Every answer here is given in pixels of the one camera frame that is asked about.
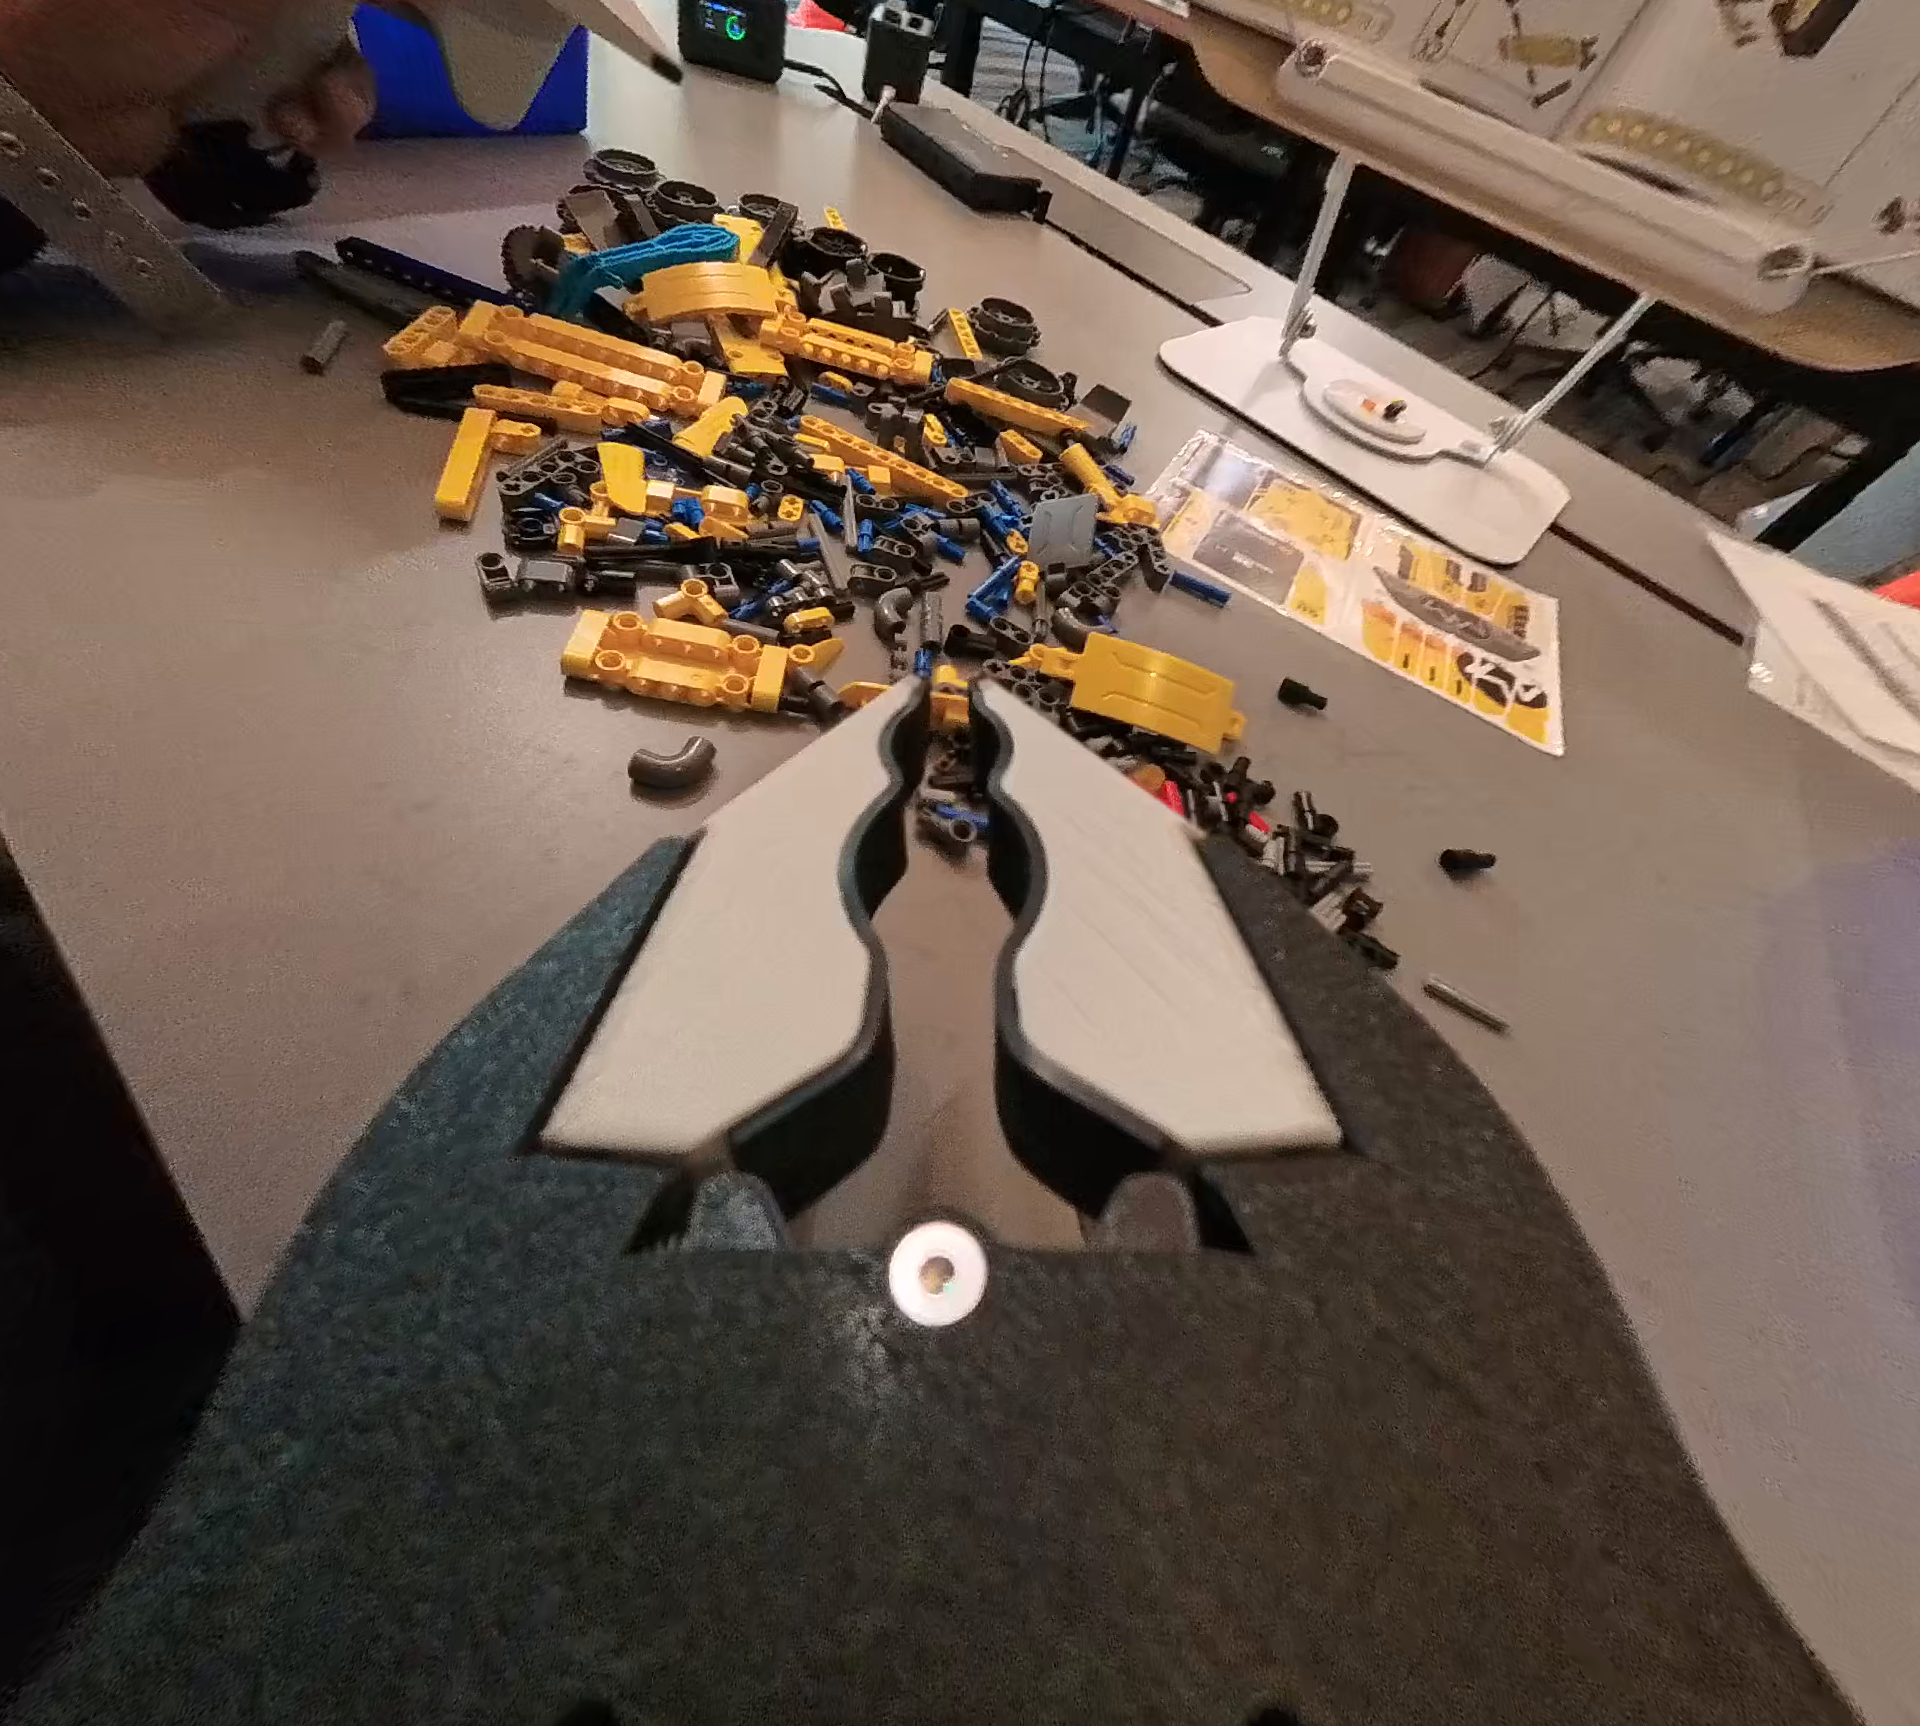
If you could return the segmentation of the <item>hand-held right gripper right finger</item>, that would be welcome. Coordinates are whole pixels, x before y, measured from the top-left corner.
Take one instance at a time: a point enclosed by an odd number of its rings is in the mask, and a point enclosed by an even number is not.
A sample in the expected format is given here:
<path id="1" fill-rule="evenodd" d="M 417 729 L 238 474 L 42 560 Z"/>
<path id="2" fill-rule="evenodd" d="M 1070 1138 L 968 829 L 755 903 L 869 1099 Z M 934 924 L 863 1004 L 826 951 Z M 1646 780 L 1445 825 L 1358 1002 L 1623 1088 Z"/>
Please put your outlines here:
<path id="1" fill-rule="evenodd" d="M 1194 829 L 998 683 L 971 690 L 994 1104 L 1084 1221 L 1127 1182 L 1334 1154 L 1342 1126 Z"/>

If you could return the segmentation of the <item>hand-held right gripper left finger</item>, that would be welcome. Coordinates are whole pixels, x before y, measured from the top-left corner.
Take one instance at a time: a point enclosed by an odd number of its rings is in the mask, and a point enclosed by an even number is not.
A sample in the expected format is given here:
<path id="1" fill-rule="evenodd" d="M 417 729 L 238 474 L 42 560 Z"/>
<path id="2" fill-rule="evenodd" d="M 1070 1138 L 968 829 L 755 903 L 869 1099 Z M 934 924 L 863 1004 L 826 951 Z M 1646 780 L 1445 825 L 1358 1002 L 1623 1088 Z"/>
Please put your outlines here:
<path id="1" fill-rule="evenodd" d="M 717 808 L 587 1015 L 540 1149 L 806 1212 L 880 1149 L 891 982 L 876 917 L 907 866 L 926 686 L 885 686 Z"/>

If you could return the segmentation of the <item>pile of building bricks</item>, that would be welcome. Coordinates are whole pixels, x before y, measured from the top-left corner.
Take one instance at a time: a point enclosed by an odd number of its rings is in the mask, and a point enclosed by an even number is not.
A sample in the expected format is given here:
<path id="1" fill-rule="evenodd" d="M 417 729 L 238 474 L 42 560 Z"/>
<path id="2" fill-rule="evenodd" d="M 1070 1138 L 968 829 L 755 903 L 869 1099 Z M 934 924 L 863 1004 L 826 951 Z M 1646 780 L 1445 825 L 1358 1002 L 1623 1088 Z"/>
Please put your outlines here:
<path id="1" fill-rule="evenodd" d="M 1121 399 L 1027 360 L 1009 300 L 921 323 L 923 271 L 831 211 L 714 211 L 632 155 L 584 178 L 553 225 L 506 232 L 496 289 L 365 238 L 294 255 L 389 328 L 385 403 L 451 424 L 438 519 L 466 529 L 494 494 L 490 611 L 586 607 L 571 681 L 817 727 L 877 697 L 829 679 L 866 613 L 887 676 L 928 684 L 930 846 L 992 836 L 965 727 L 971 684 L 995 683 L 1398 968 L 1368 865 L 1306 790 L 1276 808 L 1228 684 L 1174 712 L 1168 689 L 1150 711 L 1103 683 L 1130 591 L 1228 600 L 1169 558 L 1121 464 Z"/>

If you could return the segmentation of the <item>black charger cube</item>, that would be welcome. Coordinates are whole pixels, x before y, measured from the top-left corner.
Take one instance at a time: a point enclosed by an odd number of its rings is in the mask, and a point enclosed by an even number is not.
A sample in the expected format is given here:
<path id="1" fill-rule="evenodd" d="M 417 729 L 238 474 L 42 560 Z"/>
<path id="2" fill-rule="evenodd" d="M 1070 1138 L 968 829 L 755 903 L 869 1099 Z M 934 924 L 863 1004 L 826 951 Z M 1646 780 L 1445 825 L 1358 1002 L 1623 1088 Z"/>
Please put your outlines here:
<path id="1" fill-rule="evenodd" d="M 936 40 L 936 20 L 899 2 L 881 2 L 869 12 L 862 61 L 868 110 L 921 102 Z"/>

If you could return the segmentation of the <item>sticker sheet in plastic sleeve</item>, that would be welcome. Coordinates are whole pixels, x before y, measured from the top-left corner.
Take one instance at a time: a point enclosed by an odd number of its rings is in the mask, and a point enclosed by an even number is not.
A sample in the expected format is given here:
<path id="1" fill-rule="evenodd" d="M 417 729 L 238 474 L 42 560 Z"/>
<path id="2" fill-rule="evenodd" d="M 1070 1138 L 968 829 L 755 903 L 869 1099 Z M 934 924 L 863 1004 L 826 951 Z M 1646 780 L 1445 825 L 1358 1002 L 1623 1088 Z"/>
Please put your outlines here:
<path id="1" fill-rule="evenodd" d="M 1563 756 L 1556 598 L 1218 435 L 1145 490 L 1172 560 L 1535 755 Z"/>

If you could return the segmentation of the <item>black power adapter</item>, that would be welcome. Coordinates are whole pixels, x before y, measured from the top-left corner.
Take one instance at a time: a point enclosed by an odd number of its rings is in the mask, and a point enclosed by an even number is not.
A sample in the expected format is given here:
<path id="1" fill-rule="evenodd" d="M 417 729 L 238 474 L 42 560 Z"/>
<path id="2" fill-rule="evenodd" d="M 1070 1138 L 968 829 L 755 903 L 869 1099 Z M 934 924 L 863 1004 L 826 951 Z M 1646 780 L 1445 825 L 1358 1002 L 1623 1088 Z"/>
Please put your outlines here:
<path id="1" fill-rule="evenodd" d="M 1043 178 L 954 113 L 887 104 L 876 115 L 876 131 L 887 150 L 969 213 L 1046 223 L 1050 188 Z"/>

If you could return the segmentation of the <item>white book stand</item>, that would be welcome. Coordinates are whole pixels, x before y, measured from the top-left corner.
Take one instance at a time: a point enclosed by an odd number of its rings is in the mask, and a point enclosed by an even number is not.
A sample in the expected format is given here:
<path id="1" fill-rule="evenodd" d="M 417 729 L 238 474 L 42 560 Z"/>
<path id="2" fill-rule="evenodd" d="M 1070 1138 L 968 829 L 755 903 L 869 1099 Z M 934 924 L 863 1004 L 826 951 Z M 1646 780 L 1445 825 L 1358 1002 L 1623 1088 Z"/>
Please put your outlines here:
<path id="1" fill-rule="evenodd" d="M 1435 92 L 1395 61 L 1335 34 L 1309 32 L 1295 45 L 1265 37 L 1298 56 L 1311 42 L 1356 48 Z M 1512 129 L 1493 115 L 1473 110 Z M 1331 334 L 1331 300 L 1317 292 L 1331 235 L 1356 174 L 1385 177 L 1361 167 L 1354 155 L 1328 150 L 1331 165 L 1283 312 L 1240 317 L 1168 343 L 1160 362 L 1188 389 L 1406 525 L 1475 563 L 1513 566 L 1558 525 L 1571 501 L 1570 487 L 1527 452 L 1527 443 L 1548 431 L 1558 406 L 1623 347 L 1640 323 L 1661 308 L 1675 308 L 1633 292 L 1619 317 L 1558 374 L 1546 394 L 1523 409 L 1503 406 L 1491 421 L 1467 418 L 1448 396 L 1416 392 L 1401 373 L 1366 365 L 1351 343 Z M 1667 193 L 1799 245 L 1814 276 L 1840 275 L 1859 285 L 1862 275 L 1916 263 L 1916 240 L 1890 250 L 1821 252 L 1807 235 L 1785 232 L 1752 213 Z"/>

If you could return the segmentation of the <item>brown wooden table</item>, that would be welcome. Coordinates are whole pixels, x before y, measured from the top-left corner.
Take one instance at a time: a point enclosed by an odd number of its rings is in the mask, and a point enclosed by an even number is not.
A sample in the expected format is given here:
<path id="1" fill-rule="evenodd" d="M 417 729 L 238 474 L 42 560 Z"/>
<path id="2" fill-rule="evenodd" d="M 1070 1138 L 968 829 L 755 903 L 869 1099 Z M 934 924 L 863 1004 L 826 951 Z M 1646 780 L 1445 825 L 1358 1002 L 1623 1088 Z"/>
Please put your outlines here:
<path id="1" fill-rule="evenodd" d="M 1182 0 L 1090 0 L 1186 45 L 1216 92 L 1364 169 L 1791 367 L 1911 370 L 1916 310 L 1805 248 L 1452 102 L 1347 47 L 1283 42 Z"/>

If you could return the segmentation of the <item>white paper sheet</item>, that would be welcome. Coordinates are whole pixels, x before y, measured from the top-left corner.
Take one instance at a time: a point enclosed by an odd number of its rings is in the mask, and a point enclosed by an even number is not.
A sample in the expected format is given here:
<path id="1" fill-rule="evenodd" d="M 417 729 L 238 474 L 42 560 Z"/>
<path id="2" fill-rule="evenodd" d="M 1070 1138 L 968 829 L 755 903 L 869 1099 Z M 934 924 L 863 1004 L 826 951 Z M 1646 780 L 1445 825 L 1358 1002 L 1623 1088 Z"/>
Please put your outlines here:
<path id="1" fill-rule="evenodd" d="M 1748 689 L 1918 792 L 1916 607 L 1745 538 L 1706 542 L 1749 615 Z"/>

